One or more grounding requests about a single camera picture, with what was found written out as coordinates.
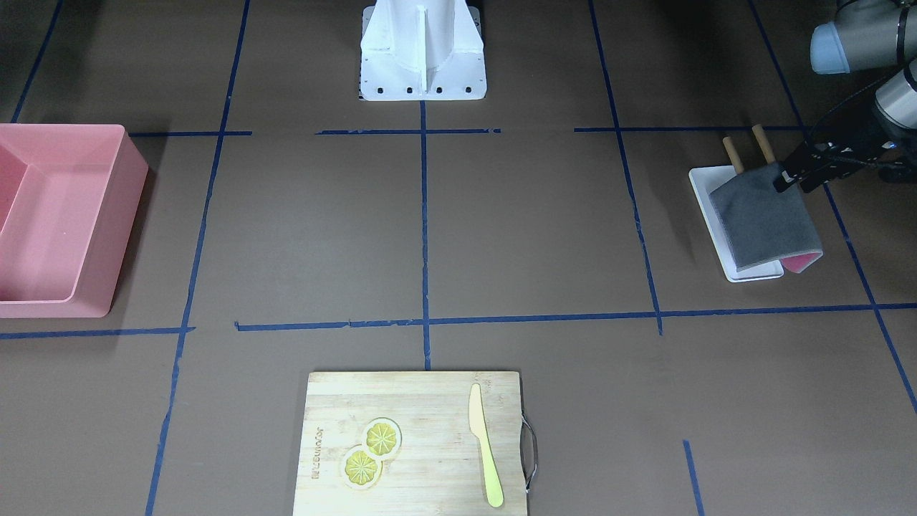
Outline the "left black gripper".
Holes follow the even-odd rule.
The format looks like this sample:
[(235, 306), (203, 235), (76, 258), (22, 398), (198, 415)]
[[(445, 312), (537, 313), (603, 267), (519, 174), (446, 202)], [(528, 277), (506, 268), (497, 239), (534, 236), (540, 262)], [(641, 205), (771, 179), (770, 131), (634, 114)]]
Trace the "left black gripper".
[(809, 193), (823, 183), (867, 169), (887, 183), (915, 183), (915, 122), (901, 125), (878, 105), (864, 101), (823, 115), (810, 131), (809, 145), (780, 161), (777, 192), (799, 182)]

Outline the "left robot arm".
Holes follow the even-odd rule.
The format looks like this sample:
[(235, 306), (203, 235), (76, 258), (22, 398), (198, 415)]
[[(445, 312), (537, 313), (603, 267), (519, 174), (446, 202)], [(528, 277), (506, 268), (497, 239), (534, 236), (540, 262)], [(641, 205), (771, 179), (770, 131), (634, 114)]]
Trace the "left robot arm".
[(888, 183), (915, 182), (916, 21), (913, 1), (845, 1), (815, 27), (819, 75), (890, 69), (823, 115), (783, 160), (777, 191), (805, 192), (865, 168)]

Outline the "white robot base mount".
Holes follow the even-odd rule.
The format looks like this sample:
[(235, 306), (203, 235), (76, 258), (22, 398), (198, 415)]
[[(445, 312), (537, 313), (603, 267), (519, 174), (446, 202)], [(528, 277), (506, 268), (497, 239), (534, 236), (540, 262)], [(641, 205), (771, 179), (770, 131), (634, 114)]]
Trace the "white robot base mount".
[(358, 94), (466, 101), (488, 89), (479, 1), (377, 1), (363, 9)]

